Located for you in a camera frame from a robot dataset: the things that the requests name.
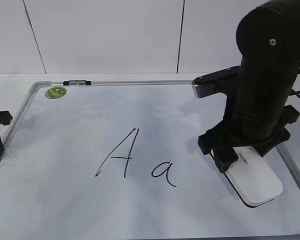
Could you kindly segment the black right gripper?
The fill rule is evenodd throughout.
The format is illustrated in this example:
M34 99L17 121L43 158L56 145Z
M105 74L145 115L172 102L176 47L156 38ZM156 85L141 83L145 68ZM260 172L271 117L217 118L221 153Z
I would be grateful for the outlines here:
M247 118L240 124L222 120L198 137L198 146L204 154L213 151L215 165L223 174L238 160L233 147L251 146L264 157L272 148L290 139L286 125L295 123L299 116L292 105L287 105L278 119Z

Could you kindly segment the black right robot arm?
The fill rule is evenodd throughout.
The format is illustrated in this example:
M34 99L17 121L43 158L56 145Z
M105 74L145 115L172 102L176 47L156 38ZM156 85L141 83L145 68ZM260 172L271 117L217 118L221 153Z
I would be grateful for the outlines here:
M236 147L252 147L265 156L289 140L286 125L299 118L287 105L300 98L293 85L300 74L300 0L270 0L250 11L236 30L239 66L197 77L197 98L226 96L222 121L198 138L221 173L238 160Z

